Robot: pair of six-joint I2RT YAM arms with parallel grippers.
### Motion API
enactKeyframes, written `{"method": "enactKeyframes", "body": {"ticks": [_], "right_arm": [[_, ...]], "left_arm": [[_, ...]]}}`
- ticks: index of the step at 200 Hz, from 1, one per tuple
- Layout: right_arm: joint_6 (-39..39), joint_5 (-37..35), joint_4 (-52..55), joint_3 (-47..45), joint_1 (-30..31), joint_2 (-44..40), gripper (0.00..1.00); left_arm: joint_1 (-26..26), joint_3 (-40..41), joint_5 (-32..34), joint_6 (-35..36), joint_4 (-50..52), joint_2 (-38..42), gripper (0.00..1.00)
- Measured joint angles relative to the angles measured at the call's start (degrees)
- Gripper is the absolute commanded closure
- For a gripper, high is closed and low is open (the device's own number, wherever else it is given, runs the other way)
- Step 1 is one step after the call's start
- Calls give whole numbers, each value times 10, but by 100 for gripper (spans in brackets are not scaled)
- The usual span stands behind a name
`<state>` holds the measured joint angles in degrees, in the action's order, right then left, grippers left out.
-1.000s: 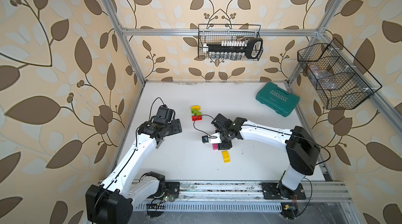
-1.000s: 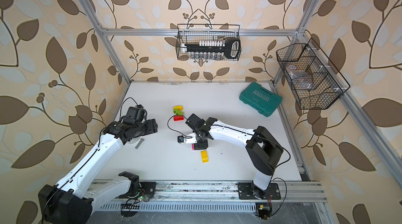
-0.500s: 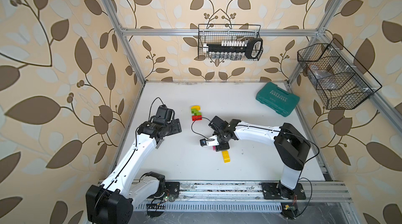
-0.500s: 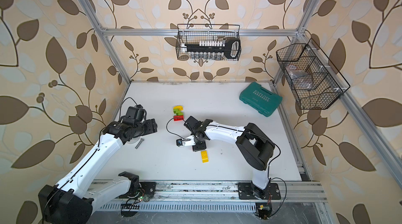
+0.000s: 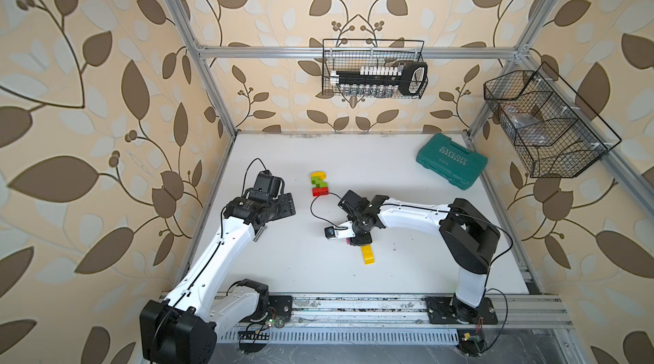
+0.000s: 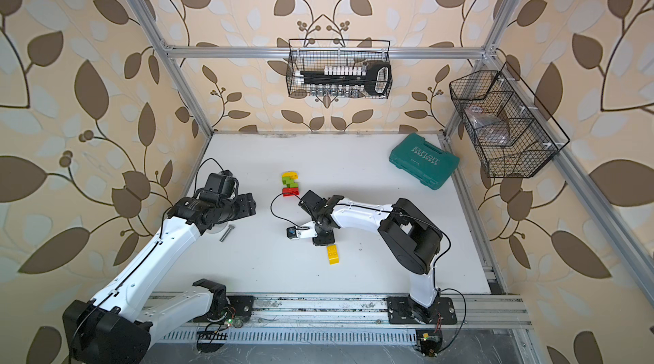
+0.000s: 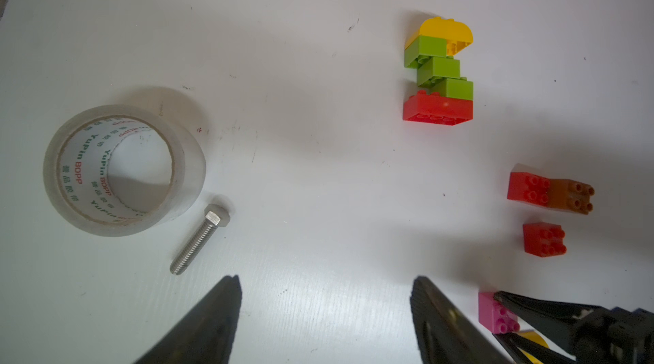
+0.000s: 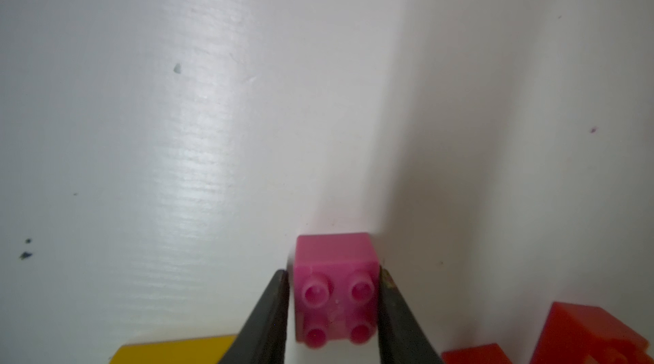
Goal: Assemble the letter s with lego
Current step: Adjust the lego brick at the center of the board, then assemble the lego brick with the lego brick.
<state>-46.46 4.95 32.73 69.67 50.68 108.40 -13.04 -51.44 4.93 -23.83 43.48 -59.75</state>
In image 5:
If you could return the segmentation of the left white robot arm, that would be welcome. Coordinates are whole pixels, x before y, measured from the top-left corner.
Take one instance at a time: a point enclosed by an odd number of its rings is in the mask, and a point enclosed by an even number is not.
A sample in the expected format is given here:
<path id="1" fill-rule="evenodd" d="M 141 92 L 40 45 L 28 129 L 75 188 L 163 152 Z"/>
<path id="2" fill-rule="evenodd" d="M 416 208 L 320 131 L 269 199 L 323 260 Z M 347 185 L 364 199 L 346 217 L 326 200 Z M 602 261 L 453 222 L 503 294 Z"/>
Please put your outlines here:
<path id="1" fill-rule="evenodd" d="M 284 180 L 268 170 L 253 187 L 218 212 L 219 229 L 187 274 L 163 300 L 150 300 L 140 314 L 142 353 L 151 363 L 207 363 L 219 338 L 241 322 L 245 335 L 258 334 L 275 323 L 268 285 L 243 279 L 217 300 L 238 255 L 256 241 L 267 223 L 295 215 Z"/>

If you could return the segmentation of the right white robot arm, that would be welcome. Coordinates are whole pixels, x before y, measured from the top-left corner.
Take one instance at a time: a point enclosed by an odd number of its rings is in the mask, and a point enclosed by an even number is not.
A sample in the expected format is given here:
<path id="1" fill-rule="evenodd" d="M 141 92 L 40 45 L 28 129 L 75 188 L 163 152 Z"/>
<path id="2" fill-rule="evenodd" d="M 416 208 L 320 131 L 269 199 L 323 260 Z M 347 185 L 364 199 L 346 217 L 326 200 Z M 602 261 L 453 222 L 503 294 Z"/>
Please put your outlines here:
<path id="1" fill-rule="evenodd" d="M 362 247 L 372 243 L 375 228 L 440 235 L 459 266 L 453 308 L 475 311 L 481 306 L 502 233 L 469 201 L 456 198 L 451 204 L 422 205 L 386 195 L 368 200 L 349 190 L 338 207 L 347 214 L 347 220 L 328 224 L 325 237 L 329 240 L 346 239 L 350 245 Z"/>

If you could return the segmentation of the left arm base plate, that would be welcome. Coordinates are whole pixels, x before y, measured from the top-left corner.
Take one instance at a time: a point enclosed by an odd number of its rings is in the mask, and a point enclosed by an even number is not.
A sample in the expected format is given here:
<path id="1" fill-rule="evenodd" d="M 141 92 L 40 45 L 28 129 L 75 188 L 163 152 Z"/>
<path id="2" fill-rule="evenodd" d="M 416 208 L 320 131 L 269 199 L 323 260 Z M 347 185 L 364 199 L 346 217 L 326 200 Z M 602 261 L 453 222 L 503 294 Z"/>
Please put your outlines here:
<path id="1" fill-rule="evenodd" d="M 291 320 L 294 298 L 290 295 L 267 296 L 260 302 L 254 313 L 239 320 L 239 323 L 262 323 L 271 321 L 275 326 L 283 327 Z"/>

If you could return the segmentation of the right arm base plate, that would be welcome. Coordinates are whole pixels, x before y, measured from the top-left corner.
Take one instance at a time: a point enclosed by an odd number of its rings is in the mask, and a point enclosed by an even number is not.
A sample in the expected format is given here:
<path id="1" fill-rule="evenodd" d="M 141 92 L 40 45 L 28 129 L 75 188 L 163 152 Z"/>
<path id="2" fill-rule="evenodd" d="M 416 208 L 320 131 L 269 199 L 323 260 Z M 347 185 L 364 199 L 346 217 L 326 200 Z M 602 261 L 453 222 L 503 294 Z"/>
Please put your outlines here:
<path id="1" fill-rule="evenodd" d="M 424 299 L 429 323 L 433 325 L 497 325 L 499 323 L 492 301 L 483 298 L 478 307 L 470 307 L 455 295 L 431 296 Z"/>

